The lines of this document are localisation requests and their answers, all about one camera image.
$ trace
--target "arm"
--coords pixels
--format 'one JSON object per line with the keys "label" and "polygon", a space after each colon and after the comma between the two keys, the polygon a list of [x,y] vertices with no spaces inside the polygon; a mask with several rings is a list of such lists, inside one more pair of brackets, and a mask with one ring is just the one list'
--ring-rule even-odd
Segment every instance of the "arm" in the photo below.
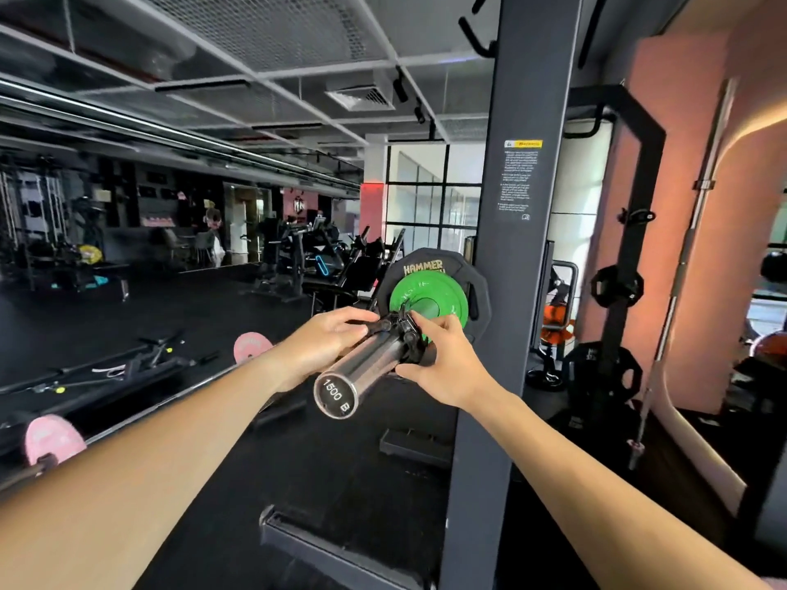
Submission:
{"label": "arm", "polygon": [[318,315],[262,356],[92,446],[0,504],[0,580],[131,588],[265,402],[356,344],[374,313]]}
{"label": "arm", "polygon": [[456,317],[415,319],[437,346],[438,358],[428,368],[400,365],[397,373],[489,431],[601,588],[769,588],[497,385]]}

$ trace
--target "hand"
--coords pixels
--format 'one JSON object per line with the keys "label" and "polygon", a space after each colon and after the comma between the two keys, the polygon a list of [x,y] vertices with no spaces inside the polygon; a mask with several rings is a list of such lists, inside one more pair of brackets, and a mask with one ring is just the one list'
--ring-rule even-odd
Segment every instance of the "hand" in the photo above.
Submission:
{"label": "hand", "polygon": [[361,341],[368,327],[347,321],[374,322],[379,315],[356,307],[315,315],[275,348],[287,368],[284,388],[297,387],[311,374],[328,368],[347,349]]}
{"label": "hand", "polygon": [[430,321],[416,312],[410,314],[437,347],[438,357],[433,366],[400,364],[396,373],[420,385],[438,402],[469,411],[473,399],[495,388],[497,383],[475,355],[459,319],[447,315]]}

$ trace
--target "track light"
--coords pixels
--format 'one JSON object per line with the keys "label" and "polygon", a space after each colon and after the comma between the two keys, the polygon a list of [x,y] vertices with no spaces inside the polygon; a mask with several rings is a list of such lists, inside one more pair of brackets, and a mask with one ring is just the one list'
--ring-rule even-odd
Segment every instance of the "track light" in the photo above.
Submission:
{"label": "track light", "polygon": [[426,117],[423,115],[423,102],[419,98],[416,98],[416,102],[418,103],[418,105],[416,105],[416,108],[412,111],[412,113],[416,115],[416,120],[418,120],[418,124],[423,124],[424,122],[427,121]]}
{"label": "track light", "polygon": [[407,96],[407,91],[405,91],[405,80],[403,78],[403,75],[401,74],[401,68],[397,66],[396,71],[397,74],[399,74],[399,77],[395,81],[393,81],[394,82],[393,90],[396,92],[396,96],[397,98],[399,98],[400,103],[407,103],[407,99],[409,98]]}

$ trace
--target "green weight plate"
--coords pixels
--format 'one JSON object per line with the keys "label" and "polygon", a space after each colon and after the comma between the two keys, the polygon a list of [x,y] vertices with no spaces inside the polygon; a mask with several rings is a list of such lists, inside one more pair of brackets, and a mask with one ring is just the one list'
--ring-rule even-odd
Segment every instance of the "green weight plate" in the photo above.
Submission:
{"label": "green weight plate", "polygon": [[438,315],[456,315],[462,327],[467,324],[467,297],[462,286],[450,275],[440,271],[416,271],[399,281],[391,293],[389,309],[398,311],[402,304],[409,307],[422,300],[431,300],[438,306]]}

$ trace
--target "right hand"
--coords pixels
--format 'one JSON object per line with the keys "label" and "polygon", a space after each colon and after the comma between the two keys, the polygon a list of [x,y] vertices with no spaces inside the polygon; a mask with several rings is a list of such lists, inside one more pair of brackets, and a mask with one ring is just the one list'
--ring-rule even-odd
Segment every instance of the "right hand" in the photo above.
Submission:
{"label": "right hand", "polygon": [[495,382],[464,336],[459,319],[447,315],[430,321],[417,312],[410,315],[437,347],[437,359],[432,366],[400,364],[396,374],[417,383],[438,402],[469,411],[473,400],[493,389]]}

